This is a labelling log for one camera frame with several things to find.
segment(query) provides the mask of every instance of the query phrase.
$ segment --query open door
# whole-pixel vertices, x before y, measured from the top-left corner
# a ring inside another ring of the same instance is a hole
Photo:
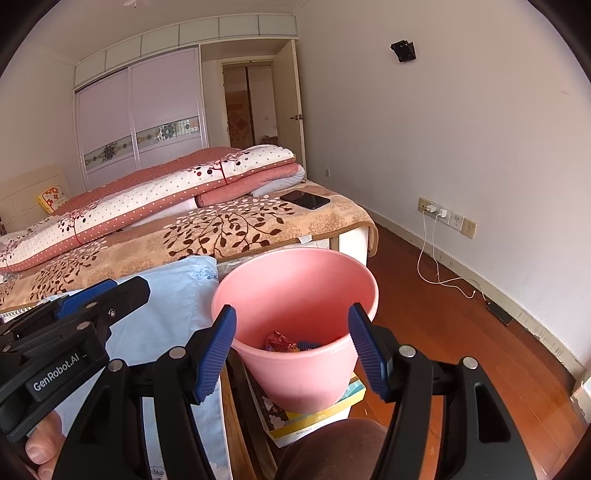
[[[290,40],[273,59],[275,115],[279,145],[289,148],[305,169],[304,125],[295,47],[296,42]]]

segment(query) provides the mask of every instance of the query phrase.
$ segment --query ceiling fan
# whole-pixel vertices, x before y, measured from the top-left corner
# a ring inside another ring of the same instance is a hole
[[[124,0],[124,2],[123,2],[123,6],[124,6],[124,7],[130,7],[131,5],[133,5],[133,7],[135,8],[135,7],[137,7],[137,6],[138,6],[138,2],[139,2],[139,1],[140,1],[140,0]],[[150,4],[150,0],[141,0],[141,1],[143,1],[143,3],[144,3],[145,5],[149,5],[149,4]]]

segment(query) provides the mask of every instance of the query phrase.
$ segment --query black phone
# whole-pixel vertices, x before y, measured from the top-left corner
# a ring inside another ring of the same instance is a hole
[[[295,203],[300,207],[307,208],[308,210],[316,210],[330,202],[330,199],[313,195],[312,193],[302,192],[301,190],[293,190],[292,192],[286,193],[279,197],[281,200],[286,202]]]
[[[486,308],[505,325],[509,325],[513,321],[513,317],[493,301],[487,302]]]

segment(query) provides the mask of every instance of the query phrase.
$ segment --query floral blanket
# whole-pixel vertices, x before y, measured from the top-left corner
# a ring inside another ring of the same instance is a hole
[[[307,210],[278,198],[294,189],[328,197],[330,203]],[[320,240],[361,226],[369,227],[368,250],[373,255],[378,233],[365,210],[308,181],[273,198],[242,197],[113,232],[29,270],[7,274],[0,284],[0,312],[189,255],[210,255],[223,262],[297,243],[302,236]]]
[[[81,210],[66,213],[58,223],[47,225],[37,233],[14,239],[5,249],[1,248],[0,273],[28,271],[60,254],[149,218],[192,197],[234,182],[242,182],[248,176],[293,162],[294,154],[286,148],[255,145],[236,154],[185,168],[101,198]],[[232,189],[235,196],[225,196],[223,200],[237,198],[239,188]]]

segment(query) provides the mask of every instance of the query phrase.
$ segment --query sliding wardrobe door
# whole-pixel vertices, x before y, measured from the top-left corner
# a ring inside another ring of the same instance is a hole
[[[78,94],[77,133],[88,190],[137,169],[129,122],[127,70]]]
[[[196,48],[132,66],[131,92],[140,168],[166,163],[204,147]]]

